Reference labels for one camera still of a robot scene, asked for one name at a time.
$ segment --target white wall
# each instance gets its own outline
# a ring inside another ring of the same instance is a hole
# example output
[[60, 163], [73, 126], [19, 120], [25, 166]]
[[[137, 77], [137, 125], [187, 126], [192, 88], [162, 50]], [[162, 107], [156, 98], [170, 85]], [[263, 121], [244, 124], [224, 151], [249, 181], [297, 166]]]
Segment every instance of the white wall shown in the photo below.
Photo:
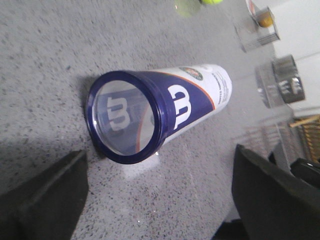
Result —
[[280, 40], [273, 43], [278, 58], [292, 54], [306, 100], [292, 103], [296, 117], [320, 114], [320, 0], [253, 0], [269, 6]]

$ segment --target orange stripe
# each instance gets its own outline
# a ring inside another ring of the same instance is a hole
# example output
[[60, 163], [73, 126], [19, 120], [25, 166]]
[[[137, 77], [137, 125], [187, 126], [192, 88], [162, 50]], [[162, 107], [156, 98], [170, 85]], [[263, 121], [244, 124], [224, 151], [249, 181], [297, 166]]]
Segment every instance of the orange stripe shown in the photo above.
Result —
[[170, 75], [170, 76], [174, 76], [174, 77], [177, 77], [179, 79], [182, 79], [182, 80], [185, 80], [187, 81], [188, 83], [196, 86], [199, 90], [201, 90], [205, 95], [206, 97], [209, 99], [211, 105], [212, 105], [212, 110], [215, 110], [216, 109], [216, 106], [215, 106], [215, 103], [214, 101], [212, 100], [212, 98], [210, 97], [210, 95], [206, 92], [206, 90], [204, 90], [201, 86], [199, 86], [198, 84], [194, 83], [193, 81], [183, 77], [183, 76], [179, 76], [179, 75], [175, 75], [175, 74], [172, 74], [172, 73], [167, 73], [167, 72], [162, 72], [162, 71], [157, 71], [157, 73], [161, 73], [161, 74], [166, 74], [166, 75]]
[[144, 122], [147, 110], [148, 110], [148, 104], [144, 108], [144, 111], [143, 111], [143, 114], [142, 114], [142, 119], [140, 121], [138, 132], [137, 132], [137, 135], [136, 135], [135, 153], [138, 153], [140, 151], [140, 135], [141, 135], [142, 123]]

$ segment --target blue rim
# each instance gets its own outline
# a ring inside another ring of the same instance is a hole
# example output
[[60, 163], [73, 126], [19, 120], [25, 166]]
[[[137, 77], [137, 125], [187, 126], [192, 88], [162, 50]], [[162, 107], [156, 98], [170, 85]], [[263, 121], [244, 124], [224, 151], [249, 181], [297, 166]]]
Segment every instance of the blue rim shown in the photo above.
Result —
[[[114, 80], [122, 80], [137, 87], [149, 101], [154, 115], [154, 132], [150, 142], [144, 149], [133, 155], [119, 155], [110, 150], [102, 142], [96, 128], [94, 127], [93, 108], [96, 96], [99, 90], [106, 83]], [[168, 117], [166, 111], [164, 110], [165, 107], [165, 100], [160, 94], [160, 91], [157, 90], [156, 86], [148, 78], [139, 75], [138, 72], [133, 71], [111, 71], [99, 77], [90, 88], [86, 105], [86, 123], [94, 144], [101, 149], [104, 155], [120, 164], [136, 164], [150, 157], [164, 143], [168, 132]]]

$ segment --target speckled gray floor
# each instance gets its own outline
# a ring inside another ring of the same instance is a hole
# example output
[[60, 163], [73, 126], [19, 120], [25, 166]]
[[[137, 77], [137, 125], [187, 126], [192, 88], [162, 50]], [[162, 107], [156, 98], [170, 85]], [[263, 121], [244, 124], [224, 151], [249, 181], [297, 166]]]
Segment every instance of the speckled gray floor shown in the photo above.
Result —
[[[247, 15], [244, 0], [191, 18], [177, 15], [173, 0], [1, 1], [0, 193], [85, 149], [90, 192], [73, 240], [210, 239], [232, 205], [236, 143], [291, 116], [257, 92], [255, 67], [273, 49], [241, 50], [234, 23]], [[136, 165], [96, 152], [83, 111], [97, 76], [199, 63], [229, 73], [225, 110]]]

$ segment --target tennis ball can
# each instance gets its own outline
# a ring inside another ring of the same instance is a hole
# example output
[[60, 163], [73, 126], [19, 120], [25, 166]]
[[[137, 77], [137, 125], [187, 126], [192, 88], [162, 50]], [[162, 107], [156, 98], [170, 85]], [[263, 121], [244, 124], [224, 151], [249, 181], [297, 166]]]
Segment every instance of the tennis ball can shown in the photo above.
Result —
[[86, 122], [111, 160], [135, 164], [228, 103], [232, 82], [218, 65], [111, 71], [91, 86]]

